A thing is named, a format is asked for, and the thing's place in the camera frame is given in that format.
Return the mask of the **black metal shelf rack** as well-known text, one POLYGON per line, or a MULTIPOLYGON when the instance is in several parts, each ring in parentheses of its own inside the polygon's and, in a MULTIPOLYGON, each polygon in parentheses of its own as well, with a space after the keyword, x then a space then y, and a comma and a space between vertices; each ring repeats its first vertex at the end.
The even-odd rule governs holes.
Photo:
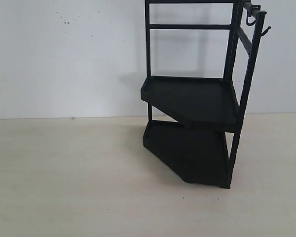
POLYGON ((183 181, 230 188, 266 11, 249 0, 232 2, 229 24, 152 24, 145 1, 148 105, 143 146, 183 181), (222 78, 154 76, 151 30, 228 30, 222 78))

